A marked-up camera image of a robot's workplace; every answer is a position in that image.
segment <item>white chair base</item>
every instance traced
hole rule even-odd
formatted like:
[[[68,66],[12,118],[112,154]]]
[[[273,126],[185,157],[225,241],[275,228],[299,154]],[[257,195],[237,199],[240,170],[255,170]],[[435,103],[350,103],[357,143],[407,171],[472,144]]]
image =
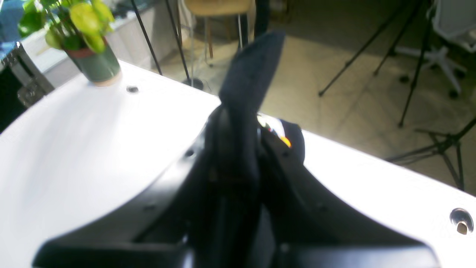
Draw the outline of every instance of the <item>white chair base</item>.
[[[412,57],[420,57],[421,51],[419,49],[412,49],[412,48],[406,48],[406,47],[396,47],[395,52],[403,55],[408,55]],[[438,65],[443,72],[445,73],[446,77],[450,80],[452,85],[454,86],[454,89],[458,92],[458,94],[461,93],[461,86],[458,82],[458,79],[455,77],[455,72],[454,70],[459,70],[461,72],[466,73],[467,69],[456,62],[452,61],[447,57],[448,54],[448,48],[443,46],[441,49],[437,50],[435,48],[431,48],[430,52],[425,52],[425,60],[426,63],[424,63],[421,66],[421,70],[426,70],[429,69],[433,65]],[[409,78],[412,80],[413,75],[415,72],[413,72]]]

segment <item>black cloth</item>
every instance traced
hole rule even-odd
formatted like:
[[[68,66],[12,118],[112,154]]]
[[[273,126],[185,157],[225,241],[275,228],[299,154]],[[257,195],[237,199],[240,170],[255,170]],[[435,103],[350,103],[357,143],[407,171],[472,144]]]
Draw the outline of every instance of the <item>black cloth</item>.
[[[281,119],[283,124],[284,134],[291,142],[291,151],[294,152],[301,163],[304,163],[306,157],[306,147],[304,144],[304,136],[302,135],[301,127],[298,124],[290,123]]]

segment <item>light stand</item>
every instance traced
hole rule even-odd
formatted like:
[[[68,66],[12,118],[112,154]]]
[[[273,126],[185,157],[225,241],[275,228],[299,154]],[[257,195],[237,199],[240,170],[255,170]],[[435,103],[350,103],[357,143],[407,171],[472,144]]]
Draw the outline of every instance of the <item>light stand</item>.
[[[433,141],[433,145],[423,147],[412,152],[388,158],[387,161],[392,163],[401,163],[401,164],[410,164],[434,155],[441,155],[445,164],[447,165],[453,179],[455,180],[456,186],[458,189],[464,191],[465,190],[465,181],[463,177],[463,161],[461,158],[461,139],[476,125],[476,117],[469,122],[463,130],[461,130],[457,134],[443,134],[434,131],[428,130],[417,130],[420,133],[426,133],[430,136],[431,140]],[[445,137],[443,141],[439,141],[437,137]],[[457,165],[458,165],[458,172],[456,172],[455,167],[451,163],[446,151],[451,148],[456,148],[456,157],[457,157]]]

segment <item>white table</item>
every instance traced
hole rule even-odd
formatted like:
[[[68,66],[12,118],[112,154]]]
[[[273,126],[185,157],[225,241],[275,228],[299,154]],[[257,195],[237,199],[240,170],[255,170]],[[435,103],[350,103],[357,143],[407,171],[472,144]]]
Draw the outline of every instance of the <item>white table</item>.
[[[97,88],[79,75],[0,136],[0,267],[30,267],[44,241],[136,196],[185,152],[220,103],[120,64],[121,82]],[[476,233],[457,233],[449,214],[462,207],[476,215],[476,198],[312,133],[304,138],[306,168],[335,195],[427,243],[444,267],[474,265]]]

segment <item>potted plant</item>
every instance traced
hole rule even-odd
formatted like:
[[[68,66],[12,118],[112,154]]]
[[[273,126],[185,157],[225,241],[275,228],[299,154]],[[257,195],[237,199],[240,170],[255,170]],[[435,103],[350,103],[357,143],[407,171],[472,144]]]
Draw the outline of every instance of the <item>potted plant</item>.
[[[101,0],[26,0],[23,8],[22,37],[46,29],[46,43],[64,50],[91,82],[105,86],[119,77],[118,60],[104,38],[114,17]]]

